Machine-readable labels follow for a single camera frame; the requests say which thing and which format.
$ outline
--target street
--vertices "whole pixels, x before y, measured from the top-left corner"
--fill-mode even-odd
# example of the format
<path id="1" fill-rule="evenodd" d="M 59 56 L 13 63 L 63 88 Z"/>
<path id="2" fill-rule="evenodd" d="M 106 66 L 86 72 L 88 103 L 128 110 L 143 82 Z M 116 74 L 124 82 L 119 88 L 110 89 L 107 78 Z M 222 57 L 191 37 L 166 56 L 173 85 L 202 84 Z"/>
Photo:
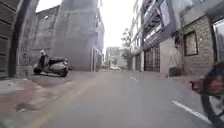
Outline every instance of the street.
<path id="1" fill-rule="evenodd" d="M 211 128 L 187 83 L 148 72 L 96 75 L 40 111 L 27 128 Z"/>

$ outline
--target scooter seat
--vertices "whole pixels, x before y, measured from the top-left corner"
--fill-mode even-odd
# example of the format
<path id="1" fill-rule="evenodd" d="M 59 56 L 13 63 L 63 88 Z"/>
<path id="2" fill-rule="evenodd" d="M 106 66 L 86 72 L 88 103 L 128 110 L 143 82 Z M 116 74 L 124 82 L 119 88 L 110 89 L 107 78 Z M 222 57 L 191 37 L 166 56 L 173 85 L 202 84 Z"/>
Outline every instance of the scooter seat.
<path id="1" fill-rule="evenodd" d="M 65 58 L 51 58 L 49 60 L 49 65 L 53 65 L 53 64 L 56 64 L 56 63 L 60 63 L 60 62 L 63 62 L 63 61 L 66 61 Z"/>

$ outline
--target railing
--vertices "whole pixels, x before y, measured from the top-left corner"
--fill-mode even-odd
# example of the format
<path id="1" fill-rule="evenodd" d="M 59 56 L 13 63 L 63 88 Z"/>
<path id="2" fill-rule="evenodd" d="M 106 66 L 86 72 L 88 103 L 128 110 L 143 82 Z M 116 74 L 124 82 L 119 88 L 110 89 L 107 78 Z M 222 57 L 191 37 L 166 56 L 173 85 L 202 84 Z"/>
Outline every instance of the railing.
<path id="1" fill-rule="evenodd" d="M 158 39 L 159 33 L 161 31 L 157 31 L 155 34 L 153 34 L 152 36 L 150 36 L 147 39 L 144 39 L 144 44 L 143 44 L 143 48 L 147 48 L 148 46 L 150 46 L 151 44 L 155 43 L 155 41 Z"/>
<path id="2" fill-rule="evenodd" d="M 152 0 L 152 2 L 150 3 L 150 6 L 147 8 L 145 15 L 144 15 L 144 19 L 147 17 L 147 15 L 150 13 L 152 7 L 155 5 L 156 0 Z"/>
<path id="3" fill-rule="evenodd" d="M 151 10 L 147 13 L 147 15 L 144 18 L 143 25 L 146 25 L 147 23 L 149 23 L 153 20 L 153 18 L 154 18 L 153 16 L 155 16 L 154 14 L 156 13 L 156 11 L 157 11 L 157 13 L 159 13 L 157 4 L 152 6 Z"/>

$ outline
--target parked vehicle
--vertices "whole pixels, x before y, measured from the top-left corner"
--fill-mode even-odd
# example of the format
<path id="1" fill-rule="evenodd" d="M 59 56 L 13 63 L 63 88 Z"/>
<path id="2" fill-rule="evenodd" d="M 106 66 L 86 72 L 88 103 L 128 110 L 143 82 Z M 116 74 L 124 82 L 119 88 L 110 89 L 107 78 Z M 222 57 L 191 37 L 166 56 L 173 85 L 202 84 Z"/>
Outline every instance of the parked vehicle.
<path id="1" fill-rule="evenodd" d="M 66 77 L 69 72 L 68 60 L 66 58 L 51 58 L 46 65 L 44 64 L 44 66 L 41 64 L 41 61 L 38 61 L 38 63 L 33 67 L 33 72 L 36 75 L 39 75 L 41 72 L 45 72 Z"/>
<path id="2" fill-rule="evenodd" d="M 110 69 L 111 70 L 121 70 L 121 68 L 120 67 L 117 67 L 117 66 L 111 66 Z"/>
<path id="3" fill-rule="evenodd" d="M 208 75 L 193 81 L 192 90 L 201 95 L 208 119 L 216 128 L 224 127 L 224 62 L 215 65 Z"/>

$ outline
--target garage door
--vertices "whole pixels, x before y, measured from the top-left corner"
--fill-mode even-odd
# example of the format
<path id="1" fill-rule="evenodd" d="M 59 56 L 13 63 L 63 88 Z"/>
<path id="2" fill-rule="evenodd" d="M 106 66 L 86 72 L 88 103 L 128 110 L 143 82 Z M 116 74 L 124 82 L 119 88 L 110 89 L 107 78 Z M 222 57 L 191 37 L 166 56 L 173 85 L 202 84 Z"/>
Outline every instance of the garage door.
<path id="1" fill-rule="evenodd" d="M 0 77 L 7 76 L 9 42 L 20 0 L 0 0 Z"/>
<path id="2" fill-rule="evenodd" d="M 159 45 L 155 45 L 145 51 L 145 71 L 160 71 Z"/>
<path id="3" fill-rule="evenodd" d="M 135 69 L 138 71 L 141 71 L 141 56 L 140 54 L 136 55 L 136 60 L 135 60 Z"/>

